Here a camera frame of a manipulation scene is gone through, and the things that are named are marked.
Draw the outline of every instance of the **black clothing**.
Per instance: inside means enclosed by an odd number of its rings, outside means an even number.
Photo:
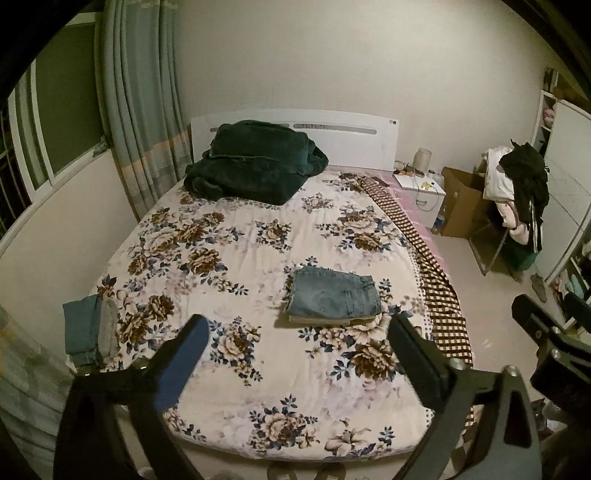
[[[513,151],[503,155],[499,164],[513,181],[515,208],[519,221],[530,228],[534,252],[542,250],[542,214],[548,205],[548,173],[542,155],[529,143],[518,145],[513,140]]]

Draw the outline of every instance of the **tiled floor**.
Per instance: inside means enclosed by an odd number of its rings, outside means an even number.
[[[516,365],[528,385],[531,399],[539,398],[529,385],[529,377],[535,369],[535,343],[511,318],[511,302],[515,296],[527,293],[536,298],[531,289],[530,274],[522,283],[511,278],[503,268],[493,270],[483,277],[472,250],[464,239],[435,236],[435,243],[444,258],[452,283],[460,299],[475,357],[475,368],[499,371],[504,365]],[[557,312],[550,302],[544,306],[549,312]],[[133,428],[121,420],[124,437],[138,468],[148,465]],[[249,460],[236,455],[205,449],[182,442],[187,456],[203,476],[217,480],[261,480],[266,478],[268,462]],[[348,480],[389,480],[402,467],[405,456],[381,460],[350,462],[346,464]],[[298,480],[313,480],[319,465],[295,464]]]

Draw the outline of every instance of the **curtain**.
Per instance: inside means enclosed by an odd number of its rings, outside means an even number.
[[[177,4],[107,0],[102,25],[104,101],[115,153],[141,218],[192,162],[178,102]]]
[[[72,381],[64,361],[51,356],[0,306],[0,419],[41,478],[53,476],[56,437]]]

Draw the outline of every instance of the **mattress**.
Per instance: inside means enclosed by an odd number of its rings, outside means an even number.
[[[291,273],[304,265],[373,276],[375,320],[290,323]],[[108,370],[151,357],[195,313],[210,341],[176,406],[189,442],[250,458],[377,458],[408,452],[433,413],[386,340],[401,313],[448,356],[472,356],[457,296],[400,205],[367,177],[326,171],[278,207],[196,199],[181,184],[110,260],[98,293],[118,307]]]

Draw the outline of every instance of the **green container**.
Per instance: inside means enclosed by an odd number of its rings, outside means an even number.
[[[501,257],[505,265],[516,272],[523,272],[530,268],[538,256],[531,248],[518,244],[510,236],[507,236],[501,248]]]

